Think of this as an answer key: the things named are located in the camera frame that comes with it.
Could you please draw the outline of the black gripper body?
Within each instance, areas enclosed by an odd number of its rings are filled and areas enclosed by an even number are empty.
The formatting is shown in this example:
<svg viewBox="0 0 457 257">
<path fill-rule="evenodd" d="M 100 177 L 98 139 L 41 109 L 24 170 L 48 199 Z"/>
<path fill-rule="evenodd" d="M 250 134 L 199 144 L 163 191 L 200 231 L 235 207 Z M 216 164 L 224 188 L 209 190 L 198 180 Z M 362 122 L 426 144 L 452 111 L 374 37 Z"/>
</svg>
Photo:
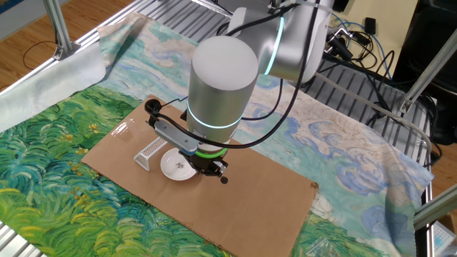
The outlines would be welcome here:
<svg viewBox="0 0 457 257">
<path fill-rule="evenodd" d="M 224 154 L 202 154 L 200 152 L 189 156 L 189 162 L 193 165 L 208 166 L 212 161 L 224 161 Z"/>
</svg>

